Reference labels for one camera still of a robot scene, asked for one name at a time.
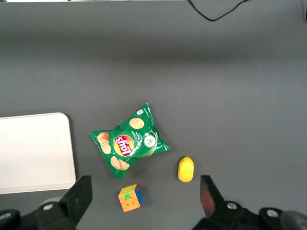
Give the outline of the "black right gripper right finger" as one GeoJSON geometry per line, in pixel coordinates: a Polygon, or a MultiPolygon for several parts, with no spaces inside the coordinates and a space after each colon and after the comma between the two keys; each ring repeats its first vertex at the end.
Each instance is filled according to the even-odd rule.
{"type": "Polygon", "coordinates": [[[258,215],[235,201],[224,200],[211,176],[202,175],[200,200],[205,217],[195,230],[260,230],[258,215]]]}

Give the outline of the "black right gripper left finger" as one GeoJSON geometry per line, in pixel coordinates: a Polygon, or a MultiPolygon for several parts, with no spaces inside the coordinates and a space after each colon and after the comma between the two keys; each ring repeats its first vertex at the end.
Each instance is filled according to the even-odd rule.
{"type": "Polygon", "coordinates": [[[91,176],[81,176],[58,201],[47,202],[35,212],[38,230],[75,230],[93,199],[91,176]]]}

